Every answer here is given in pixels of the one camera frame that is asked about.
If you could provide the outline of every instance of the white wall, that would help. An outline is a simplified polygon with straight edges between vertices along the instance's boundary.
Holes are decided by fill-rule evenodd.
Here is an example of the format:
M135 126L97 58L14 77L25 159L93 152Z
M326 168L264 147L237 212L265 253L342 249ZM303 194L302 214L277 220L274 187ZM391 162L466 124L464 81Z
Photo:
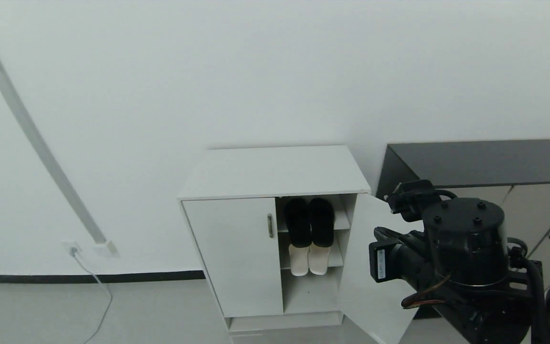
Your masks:
M388 142L550 138L546 2L0 1L0 57L120 251L100 273L200 269L175 196L205 148L345 143L375 185ZM0 273L81 273L5 120Z

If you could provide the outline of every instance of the cable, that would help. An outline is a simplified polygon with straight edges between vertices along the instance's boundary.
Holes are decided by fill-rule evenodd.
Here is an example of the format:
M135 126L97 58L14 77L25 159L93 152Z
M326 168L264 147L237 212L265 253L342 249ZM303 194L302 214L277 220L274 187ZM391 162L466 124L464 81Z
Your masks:
M109 289L107 289L107 287L105 287L105 285L103 285L103 283L101 283L101 280L99 279L99 277L96 276L96 274L93 274L92 272L90 272L88 269L85 268L85 266L82 264L81 261L79 261L78 257L76 257L76 253L78 253L78 249L72 247L70 248L69 250L69 254L74 257L74 259L76 259L76 261L78 262L78 264L80 265L80 267L87 273L89 273L90 275L92 275L92 277L94 277L96 279L96 282L99 283L100 287L103 288L103 290L105 290L105 292L107 292L107 295L109 295L109 302L107 303L107 307L105 308L105 312L103 312L103 316L101 316L101 321L99 322L99 326L96 327L96 330L94 331L94 333L83 343L83 344L86 344L87 342L89 342L95 335L96 333L98 333L98 331L101 329L101 325L103 325L103 320L105 320L105 315L107 314L107 311L109 311L109 307L112 305L112 300L114 299L114 296L112 295L112 293L109 291Z
M521 239L517 239L516 237L507 237L507 242L518 245L521 248L521 250L524 251L523 256L524 257L528 256L529 251L528 251L528 245L526 244L526 242L524 242Z
M423 298L423 296L426 296L430 292L433 292L434 290L437 290L438 288L440 288L450 278L451 278L451 274L447 275L447 277L445 277L442 281L440 281L439 283L436 283L432 287L429 287L426 290L418 291L413 295L407 296L406 298L404 298L402 300L402 302L400 302L400 305L404 309L412 309L412 308L415 308L415 307L419 307L422 304L428 304L429 305L429 304L435 304L435 303L445 303L444 300L437 300L437 299L422 300L422 298Z
M531 282L532 297L536 307L535 325L540 338L544 344L550 344L550 334L546 321L546 306L544 305L544 284L539 268L526 257L522 257L522 262L528 270L528 276Z

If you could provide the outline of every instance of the white shoe cabinet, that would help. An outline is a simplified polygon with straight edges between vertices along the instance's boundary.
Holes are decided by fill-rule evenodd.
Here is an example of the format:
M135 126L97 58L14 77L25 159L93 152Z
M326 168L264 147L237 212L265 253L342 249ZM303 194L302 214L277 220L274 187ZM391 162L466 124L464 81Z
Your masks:
M229 331L340 324L348 316L377 342L396 344L415 311L404 281L378 284L369 270L373 229L423 230L391 215L346 146L208 150L179 194L181 211ZM290 273L283 209L326 198L336 240L326 275Z

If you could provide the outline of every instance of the black cylindrical motor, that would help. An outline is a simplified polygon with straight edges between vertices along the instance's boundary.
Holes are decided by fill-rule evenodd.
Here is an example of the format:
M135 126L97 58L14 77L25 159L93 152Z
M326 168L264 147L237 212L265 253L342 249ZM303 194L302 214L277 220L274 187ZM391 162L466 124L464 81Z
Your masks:
M436 273L468 287L487 287L508 276L504 211L478 198L454 198L422 215Z

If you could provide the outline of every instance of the power cord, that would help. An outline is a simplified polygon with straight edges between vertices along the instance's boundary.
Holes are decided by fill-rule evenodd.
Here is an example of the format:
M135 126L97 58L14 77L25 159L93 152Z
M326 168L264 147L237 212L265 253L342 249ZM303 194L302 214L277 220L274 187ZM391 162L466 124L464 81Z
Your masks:
M101 316L101 321L99 322L99 326L96 327L96 330L94 331L94 333L83 343L83 344L86 344L87 342L89 342L95 335L96 333L99 332L99 330L101 329L101 325L103 325L103 320L105 320L105 315L107 314L107 311L109 311L109 307L111 306L112 304L112 300L114 299L114 296L112 296L112 293L109 291L109 289L107 289L107 287L105 287L105 285L103 285L103 283L101 283L101 280L99 279L99 277L96 276L96 274L93 274L92 272L90 272L88 269L85 268L85 266L82 264L81 261L79 261L78 257L76 256L76 254L78 253L78 249L77 248L70 248L69 250L69 255L74 257L74 259L76 259L76 261L78 262L79 266L87 273L89 273L90 275L92 275L92 277L94 277L96 279L96 282L99 283L99 285L101 286L101 288L103 288L103 290L105 290L105 292L107 292L107 295L109 295L109 302L107 303L107 307L105 308L105 312L103 312L103 316Z

